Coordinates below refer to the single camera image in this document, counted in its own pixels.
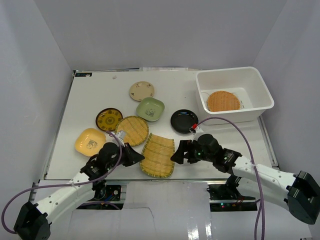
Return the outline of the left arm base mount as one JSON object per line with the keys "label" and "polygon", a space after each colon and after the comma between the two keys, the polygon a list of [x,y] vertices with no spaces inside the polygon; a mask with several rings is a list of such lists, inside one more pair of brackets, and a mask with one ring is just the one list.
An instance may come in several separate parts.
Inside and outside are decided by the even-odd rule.
{"label": "left arm base mount", "polygon": [[79,209],[84,210],[117,210],[122,208],[121,185],[105,185],[95,192],[94,197],[83,203]]}

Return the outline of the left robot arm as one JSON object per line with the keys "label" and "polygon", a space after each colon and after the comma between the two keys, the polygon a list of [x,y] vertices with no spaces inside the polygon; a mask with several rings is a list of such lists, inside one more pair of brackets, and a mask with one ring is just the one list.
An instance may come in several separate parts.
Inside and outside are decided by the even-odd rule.
{"label": "left robot arm", "polygon": [[129,143],[107,142],[99,153],[91,156],[84,167],[58,190],[36,203],[27,202],[18,214],[14,231],[23,240],[47,240],[51,224],[71,213],[85,202],[105,196],[105,179],[118,165],[132,166],[144,160]]}

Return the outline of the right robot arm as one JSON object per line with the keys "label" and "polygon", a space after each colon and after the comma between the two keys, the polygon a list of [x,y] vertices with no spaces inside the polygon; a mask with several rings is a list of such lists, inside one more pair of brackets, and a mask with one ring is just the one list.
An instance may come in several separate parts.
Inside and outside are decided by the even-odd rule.
{"label": "right robot arm", "polygon": [[223,148],[211,134],[181,140],[170,159],[180,165],[206,161],[218,171],[229,174],[223,186],[211,190],[222,199],[261,199],[286,209],[308,225],[314,225],[320,214],[320,186],[309,173],[294,174],[254,165],[241,153]]}

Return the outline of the orange round woven plate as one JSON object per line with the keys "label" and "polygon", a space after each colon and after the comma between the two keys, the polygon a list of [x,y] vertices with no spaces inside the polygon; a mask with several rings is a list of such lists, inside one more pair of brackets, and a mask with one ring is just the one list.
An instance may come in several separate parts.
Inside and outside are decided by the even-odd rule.
{"label": "orange round woven plate", "polygon": [[211,112],[235,111],[241,108],[239,99],[231,92],[216,91],[207,99],[208,110]]}

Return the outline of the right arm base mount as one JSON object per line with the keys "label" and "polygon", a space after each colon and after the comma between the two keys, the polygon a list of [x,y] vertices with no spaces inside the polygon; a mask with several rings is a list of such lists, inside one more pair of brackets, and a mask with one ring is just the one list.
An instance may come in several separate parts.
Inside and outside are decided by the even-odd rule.
{"label": "right arm base mount", "polygon": [[209,194],[211,212],[250,212],[257,211],[257,200],[254,197],[243,196],[238,191],[240,177],[230,176],[225,182],[209,184],[206,191]]}

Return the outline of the rectangular bamboo tray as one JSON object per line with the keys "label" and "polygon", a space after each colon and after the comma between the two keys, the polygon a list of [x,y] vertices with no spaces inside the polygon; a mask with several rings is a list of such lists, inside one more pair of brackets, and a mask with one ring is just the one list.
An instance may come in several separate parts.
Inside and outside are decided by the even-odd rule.
{"label": "rectangular bamboo tray", "polygon": [[175,168],[175,163],[171,161],[174,152],[173,139],[150,133],[141,152],[144,159],[139,163],[140,169],[152,178],[169,178]]}

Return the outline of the round bamboo plate green rim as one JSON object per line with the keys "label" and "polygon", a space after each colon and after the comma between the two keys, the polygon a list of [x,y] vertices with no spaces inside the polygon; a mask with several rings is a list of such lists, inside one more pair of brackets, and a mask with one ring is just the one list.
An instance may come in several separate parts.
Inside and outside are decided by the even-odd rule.
{"label": "round bamboo plate green rim", "polygon": [[144,143],[149,136],[149,125],[141,117],[127,116],[120,120],[115,128],[115,132],[125,132],[124,143],[129,143],[131,147],[137,147]]}

